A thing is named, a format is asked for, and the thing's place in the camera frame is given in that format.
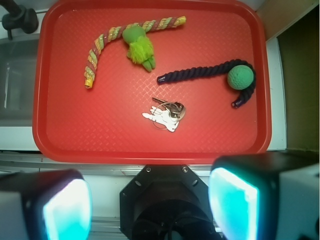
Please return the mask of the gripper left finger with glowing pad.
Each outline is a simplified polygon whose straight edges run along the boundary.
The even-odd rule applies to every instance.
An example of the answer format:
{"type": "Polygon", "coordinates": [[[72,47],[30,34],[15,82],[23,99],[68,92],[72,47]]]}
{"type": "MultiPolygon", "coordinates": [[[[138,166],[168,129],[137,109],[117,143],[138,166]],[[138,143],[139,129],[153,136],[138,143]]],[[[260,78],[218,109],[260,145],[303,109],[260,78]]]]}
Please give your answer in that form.
{"type": "Polygon", "coordinates": [[[86,240],[92,215],[89,184],[75,169],[0,176],[2,240],[86,240]]]}

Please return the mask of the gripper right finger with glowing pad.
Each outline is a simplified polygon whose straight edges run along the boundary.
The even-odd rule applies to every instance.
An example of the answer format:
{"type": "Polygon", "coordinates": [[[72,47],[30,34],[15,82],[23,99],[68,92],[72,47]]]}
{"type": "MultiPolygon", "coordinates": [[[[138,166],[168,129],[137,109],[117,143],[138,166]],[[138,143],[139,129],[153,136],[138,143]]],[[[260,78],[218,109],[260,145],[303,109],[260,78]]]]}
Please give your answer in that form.
{"type": "Polygon", "coordinates": [[[317,240],[320,155],[221,156],[211,167],[208,200],[225,240],[317,240]]]}

